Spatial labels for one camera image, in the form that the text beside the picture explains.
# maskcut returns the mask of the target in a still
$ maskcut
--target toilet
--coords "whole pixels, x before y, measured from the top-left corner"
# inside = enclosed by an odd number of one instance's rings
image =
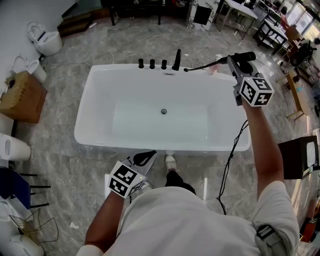
[[[62,40],[58,31],[48,32],[43,25],[29,22],[27,32],[35,48],[45,56],[54,55],[62,48]]]
[[[41,84],[47,78],[47,73],[42,68],[39,60],[33,60],[29,63],[27,58],[22,57],[21,53],[16,56],[12,61],[12,66],[9,70],[9,76],[13,76],[22,71],[28,71],[29,74],[33,75]]]

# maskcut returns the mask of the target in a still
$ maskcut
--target black cable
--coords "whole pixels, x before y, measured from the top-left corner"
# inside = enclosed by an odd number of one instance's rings
[[[200,66],[200,67],[195,67],[195,68],[191,68],[191,69],[185,68],[185,69],[184,69],[184,72],[194,71],[194,70],[202,70],[202,69],[204,69],[204,68],[208,68],[208,67],[211,67],[211,66],[213,66],[213,65],[219,64],[219,63],[220,63],[219,61],[220,61],[220,59],[219,59],[219,60],[216,60],[216,61],[214,61],[214,62],[212,62],[212,63],[209,63],[209,64],[207,64],[207,65]]]
[[[224,191],[225,191],[225,188],[226,188],[226,180],[227,180],[227,175],[228,175],[228,172],[229,172],[229,167],[230,167],[230,160],[231,158],[234,156],[234,151],[235,151],[235,148],[238,144],[238,141],[239,141],[239,138],[240,138],[240,135],[242,134],[242,132],[247,128],[247,126],[249,125],[248,123],[248,120],[245,120],[245,122],[243,123],[243,125],[241,126],[241,129],[240,129],[240,132],[238,134],[237,137],[235,137],[234,139],[234,142],[233,142],[233,148],[230,152],[230,155],[228,157],[228,160],[225,164],[225,167],[224,167],[224,172],[223,172],[223,176],[222,176],[222,183],[221,183],[221,187],[220,187],[220,191],[219,191],[219,196],[216,198],[221,207],[222,207],[222,210],[223,210],[223,213],[224,215],[227,215],[226,213],[226,207],[225,205],[221,202],[221,196],[223,195]]]

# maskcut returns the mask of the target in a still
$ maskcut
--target bathtub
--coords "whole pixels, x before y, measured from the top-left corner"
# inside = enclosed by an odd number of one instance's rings
[[[230,151],[246,120],[234,98],[235,78],[183,69],[93,66],[76,117],[77,142],[167,152]],[[235,150],[245,151],[250,143],[246,129]]]

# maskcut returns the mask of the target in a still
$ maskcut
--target black faucet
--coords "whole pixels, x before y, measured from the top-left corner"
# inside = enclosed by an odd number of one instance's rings
[[[173,64],[173,66],[172,66],[172,69],[173,69],[173,70],[179,71],[180,61],[181,61],[181,50],[178,49],[178,50],[176,51],[175,61],[174,61],[174,64]]]

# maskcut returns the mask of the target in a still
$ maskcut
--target marble floor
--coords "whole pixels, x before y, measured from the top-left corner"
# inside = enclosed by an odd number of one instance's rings
[[[263,108],[278,143],[309,135],[320,127],[319,119],[311,116],[294,121],[286,116],[295,111],[292,93],[276,79],[282,77],[278,69],[280,55],[257,46],[251,33],[241,40],[239,33],[224,27],[221,32],[212,25],[209,32],[186,28],[180,20],[164,17],[157,25],[157,17],[148,19],[121,19],[112,26],[109,19],[97,20],[97,25],[83,33],[63,39],[63,48],[44,60],[48,77],[44,87],[48,90],[38,124],[19,123],[16,137],[31,145],[31,158],[17,162],[20,172],[38,174],[33,184],[50,184],[51,188],[36,191],[32,202],[49,206],[41,209],[41,218],[55,217],[59,228],[57,242],[43,244],[49,256],[75,255],[84,243],[88,226],[104,201],[104,174],[110,173],[115,162],[126,157],[125,150],[93,147],[78,144],[74,138],[78,107],[90,65],[138,63],[139,58],[168,60],[172,65],[177,49],[182,50],[181,66],[210,62],[216,54],[226,56],[254,51],[254,64],[273,84],[275,94],[270,104]],[[224,65],[220,72],[230,74]],[[309,106],[314,105],[310,86],[303,88]],[[203,199],[204,180],[207,179],[207,197],[203,202],[213,211],[222,213],[218,196],[224,165],[229,153],[210,156],[176,157],[180,175],[191,184]],[[148,180],[154,187],[166,182],[164,155],[159,155]],[[304,180],[285,182],[300,225],[305,217],[310,198],[317,193],[318,173]],[[237,152],[231,161],[226,187],[221,200],[228,215],[250,217],[257,200],[257,175],[252,148]],[[54,235],[51,227],[43,230],[44,238]]]

